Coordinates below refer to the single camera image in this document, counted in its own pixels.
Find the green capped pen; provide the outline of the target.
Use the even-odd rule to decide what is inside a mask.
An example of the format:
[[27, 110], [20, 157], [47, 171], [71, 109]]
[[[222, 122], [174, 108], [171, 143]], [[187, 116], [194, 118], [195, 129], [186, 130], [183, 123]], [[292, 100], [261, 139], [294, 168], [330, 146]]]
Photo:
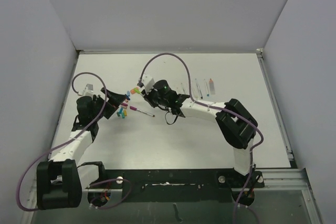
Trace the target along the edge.
[[138, 94], [140, 94], [141, 92], [139, 91], [139, 89], [138, 88], [134, 88], [134, 91], [136, 92], [136, 93], [138, 93]]

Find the magenta capped pen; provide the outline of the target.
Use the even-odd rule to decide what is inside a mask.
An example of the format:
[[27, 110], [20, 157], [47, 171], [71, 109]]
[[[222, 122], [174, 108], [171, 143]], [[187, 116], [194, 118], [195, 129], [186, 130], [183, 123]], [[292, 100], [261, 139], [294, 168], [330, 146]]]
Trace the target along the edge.
[[139, 113], [148, 115], [148, 116], [150, 116], [150, 117], [155, 117], [154, 114], [149, 113], [149, 112], [146, 112], [146, 111], [143, 111], [143, 110], [140, 110], [140, 109], [138, 109], [138, 108], [136, 108], [136, 107], [134, 107], [134, 106], [129, 106], [129, 109], [132, 110], [132, 111], [137, 111], [137, 112], [139, 112]]

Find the orange capped fat marker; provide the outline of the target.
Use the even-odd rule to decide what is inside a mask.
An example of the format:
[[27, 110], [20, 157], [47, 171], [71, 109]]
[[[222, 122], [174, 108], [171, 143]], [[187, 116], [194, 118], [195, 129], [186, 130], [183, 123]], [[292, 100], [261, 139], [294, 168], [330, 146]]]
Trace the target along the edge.
[[210, 89], [210, 93], [212, 95], [216, 94], [215, 86], [214, 86], [214, 81], [211, 78], [209, 79], [209, 89]]

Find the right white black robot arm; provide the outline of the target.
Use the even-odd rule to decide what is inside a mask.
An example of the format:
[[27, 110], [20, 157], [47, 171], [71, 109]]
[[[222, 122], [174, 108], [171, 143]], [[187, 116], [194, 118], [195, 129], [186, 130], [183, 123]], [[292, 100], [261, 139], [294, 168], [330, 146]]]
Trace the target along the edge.
[[236, 99], [225, 103], [192, 100], [187, 94], [172, 90], [166, 80], [155, 82], [144, 75], [141, 95], [151, 107], [160, 108], [176, 118], [197, 118], [217, 123], [226, 142], [234, 151], [234, 182], [241, 187], [251, 183], [250, 148], [253, 146], [258, 123]]

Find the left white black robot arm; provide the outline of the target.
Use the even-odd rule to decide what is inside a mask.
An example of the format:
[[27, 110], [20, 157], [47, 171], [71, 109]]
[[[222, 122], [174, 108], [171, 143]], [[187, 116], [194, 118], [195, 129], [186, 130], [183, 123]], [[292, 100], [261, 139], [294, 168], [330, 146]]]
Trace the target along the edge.
[[126, 95], [102, 88], [105, 98], [87, 90], [77, 99], [77, 112], [70, 132], [70, 143], [63, 145], [48, 161], [37, 166], [37, 207], [39, 210], [76, 208], [82, 191], [91, 184], [100, 188], [108, 177], [101, 161], [79, 161], [98, 135], [98, 121], [109, 119], [126, 100]]

